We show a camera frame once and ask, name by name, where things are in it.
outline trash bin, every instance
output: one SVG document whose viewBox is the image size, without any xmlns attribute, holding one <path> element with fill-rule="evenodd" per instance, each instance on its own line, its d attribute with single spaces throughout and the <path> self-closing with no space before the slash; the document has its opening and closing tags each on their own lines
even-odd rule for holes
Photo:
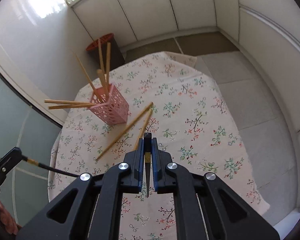
<svg viewBox="0 0 300 240">
<path fill-rule="evenodd" d="M 110 70 L 116 69 L 124 65 L 124 58 L 121 54 L 121 51 L 118 47 L 117 42 L 114 39 L 114 34 L 109 33 L 103 35 L 101 38 L 101 48 L 102 48 L 102 57 L 103 64 L 106 67 L 106 54 L 107 54 L 107 42 L 111 43 L 111 60 L 110 60 Z M 87 48 L 86 51 L 97 60 L 98 64 L 100 64 L 99 52 L 98 52 L 98 40 L 92 42 Z"/>
</svg>

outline white wall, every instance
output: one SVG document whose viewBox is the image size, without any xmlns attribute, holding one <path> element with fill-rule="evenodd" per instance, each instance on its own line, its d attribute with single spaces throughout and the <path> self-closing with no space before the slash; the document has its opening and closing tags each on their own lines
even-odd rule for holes
<svg viewBox="0 0 300 240">
<path fill-rule="evenodd" d="M 97 64 L 85 51 L 91 42 L 64 0 L 0 2 L 0 56 L 6 55 L 14 68 L 49 98 L 73 100 L 87 83 L 72 50 L 91 78 L 96 78 Z"/>
<path fill-rule="evenodd" d="M 214 0 L 217 26 L 239 40 L 239 0 Z"/>
</svg>

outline tablecloth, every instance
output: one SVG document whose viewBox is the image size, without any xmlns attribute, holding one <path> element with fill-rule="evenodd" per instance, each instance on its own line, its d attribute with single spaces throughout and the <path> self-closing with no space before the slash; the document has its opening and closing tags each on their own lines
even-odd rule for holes
<svg viewBox="0 0 300 240">
<path fill-rule="evenodd" d="M 128 123 L 151 101 L 152 117 L 146 127 L 157 138 L 160 150 L 190 172 L 216 173 L 257 212 L 269 204 L 259 194 L 252 167 L 237 126 L 215 81 L 195 70 L 196 57 L 160 52 L 149 54 L 110 72 L 110 82 L 129 103 Z M 93 82 L 100 85 L 99 79 Z M 86 85 L 75 100 L 88 101 Z M 96 157 L 124 129 L 125 124 L 109 126 L 86 108 L 70 110 L 61 134 L 51 151 L 50 165 L 73 173 L 92 175 L 107 171 L 123 161 L 131 151 L 143 125 L 139 120 L 99 161 Z M 74 178 L 50 172 L 49 200 Z M 151 179 L 136 195 L 124 194 L 120 240 L 176 239 L 172 194 L 158 195 Z"/>
</svg>

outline cabinet door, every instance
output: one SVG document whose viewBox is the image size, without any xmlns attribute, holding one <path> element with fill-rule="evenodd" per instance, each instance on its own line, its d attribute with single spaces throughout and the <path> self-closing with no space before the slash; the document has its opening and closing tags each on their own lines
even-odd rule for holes
<svg viewBox="0 0 300 240">
<path fill-rule="evenodd" d="M 214 0 L 216 6 L 217 25 L 238 41 L 239 2 L 238 0 Z"/>
<path fill-rule="evenodd" d="M 213 0 L 171 0 L 179 30 L 216 26 Z"/>
<path fill-rule="evenodd" d="M 119 0 L 138 40 L 177 31 L 170 0 Z"/>
<path fill-rule="evenodd" d="M 118 0 L 82 0 L 74 11 L 93 39 L 114 33 L 119 47 L 137 41 Z"/>
</svg>

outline human hand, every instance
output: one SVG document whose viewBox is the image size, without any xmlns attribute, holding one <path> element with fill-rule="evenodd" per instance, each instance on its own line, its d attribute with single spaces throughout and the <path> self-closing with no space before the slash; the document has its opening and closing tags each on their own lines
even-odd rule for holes
<svg viewBox="0 0 300 240">
<path fill-rule="evenodd" d="M 4 227 L 8 234 L 16 235 L 21 228 L 21 226 L 16 224 L 14 218 L 10 215 L 8 210 L 5 209 L 0 201 L 0 221 L 4 224 Z"/>
</svg>

